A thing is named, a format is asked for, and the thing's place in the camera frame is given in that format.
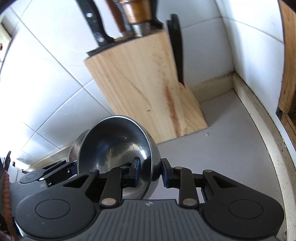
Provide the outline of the stainless steel bowl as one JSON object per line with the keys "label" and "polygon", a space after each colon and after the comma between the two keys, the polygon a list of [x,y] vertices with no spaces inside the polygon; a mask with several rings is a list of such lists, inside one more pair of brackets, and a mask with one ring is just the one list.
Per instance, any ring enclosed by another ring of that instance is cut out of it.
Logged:
{"label": "stainless steel bowl", "polygon": [[78,160],[78,154],[79,154],[80,147],[82,145],[82,141],[85,138],[88,131],[89,130],[85,130],[72,144],[69,154],[68,154],[68,161],[69,162]]}
{"label": "stainless steel bowl", "polygon": [[139,184],[124,188],[124,199],[149,199],[159,183],[161,155],[149,132],[135,120],[122,115],[106,117],[87,131],[77,157],[79,173],[112,168],[140,159]]}

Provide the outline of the wooden knife block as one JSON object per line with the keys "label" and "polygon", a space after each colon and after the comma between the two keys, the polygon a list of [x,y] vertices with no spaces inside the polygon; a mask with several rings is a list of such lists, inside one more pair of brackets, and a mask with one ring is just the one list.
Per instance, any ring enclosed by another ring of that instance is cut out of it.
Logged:
{"label": "wooden knife block", "polygon": [[156,143],[207,128],[198,100],[178,81],[164,30],[104,50],[85,64],[113,112],[138,122]]}

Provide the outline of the wooden cabinet edge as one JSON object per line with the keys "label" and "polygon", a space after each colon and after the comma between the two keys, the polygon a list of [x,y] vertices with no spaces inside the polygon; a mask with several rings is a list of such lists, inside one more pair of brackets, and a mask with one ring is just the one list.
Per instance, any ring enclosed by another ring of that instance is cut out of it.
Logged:
{"label": "wooden cabinet edge", "polygon": [[277,116],[295,146],[295,1],[279,1],[285,58]]}

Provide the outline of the black side slot knife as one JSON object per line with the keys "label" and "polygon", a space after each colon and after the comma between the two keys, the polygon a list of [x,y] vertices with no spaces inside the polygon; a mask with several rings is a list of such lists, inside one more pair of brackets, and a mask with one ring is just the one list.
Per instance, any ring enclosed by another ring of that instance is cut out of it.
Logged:
{"label": "black side slot knife", "polygon": [[184,83],[184,54],[183,54],[183,39],[182,32],[177,14],[171,14],[171,18],[166,21],[168,33],[173,50],[175,65],[178,75],[178,81],[185,86]]}

